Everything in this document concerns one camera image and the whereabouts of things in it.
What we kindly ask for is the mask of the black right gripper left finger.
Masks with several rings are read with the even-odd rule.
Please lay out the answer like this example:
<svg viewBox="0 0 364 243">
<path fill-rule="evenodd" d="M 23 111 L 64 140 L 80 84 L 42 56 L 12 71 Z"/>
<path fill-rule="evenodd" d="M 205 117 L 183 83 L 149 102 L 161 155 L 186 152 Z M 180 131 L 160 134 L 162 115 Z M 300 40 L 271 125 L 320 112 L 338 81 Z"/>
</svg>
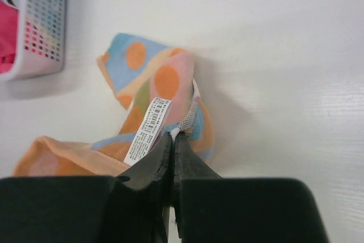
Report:
<svg viewBox="0 0 364 243">
<path fill-rule="evenodd" d="M 166 242 L 172 138 L 116 177 L 1 180 L 2 242 Z"/>
</svg>

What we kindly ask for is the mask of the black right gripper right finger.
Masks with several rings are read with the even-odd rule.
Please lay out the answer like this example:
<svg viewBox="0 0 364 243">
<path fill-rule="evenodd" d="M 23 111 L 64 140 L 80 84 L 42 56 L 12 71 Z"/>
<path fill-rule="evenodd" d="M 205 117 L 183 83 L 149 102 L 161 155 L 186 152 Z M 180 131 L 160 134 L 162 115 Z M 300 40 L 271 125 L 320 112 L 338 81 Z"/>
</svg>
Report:
<svg viewBox="0 0 364 243">
<path fill-rule="evenodd" d="M 173 205 L 183 242 L 328 242 L 310 189 L 291 178 L 223 178 L 175 139 Z"/>
</svg>

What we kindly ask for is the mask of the orange blue dotted towel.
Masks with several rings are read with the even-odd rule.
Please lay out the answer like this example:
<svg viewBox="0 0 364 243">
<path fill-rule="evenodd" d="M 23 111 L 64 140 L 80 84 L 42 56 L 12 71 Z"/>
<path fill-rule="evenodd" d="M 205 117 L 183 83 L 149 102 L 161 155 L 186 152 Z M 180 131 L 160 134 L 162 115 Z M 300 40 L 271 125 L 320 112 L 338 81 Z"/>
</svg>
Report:
<svg viewBox="0 0 364 243">
<path fill-rule="evenodd" d="M 192 150 L 209 160 L 213 124 L 194 78 L 194 54 L 120 33 L 97 64 L 127 111 L 119 133 L 89 144 L 39 137 L 17 163 L 15 177 L 117 176 L 142 159 L 164 133 L 185 133 Z"/>
</svg>

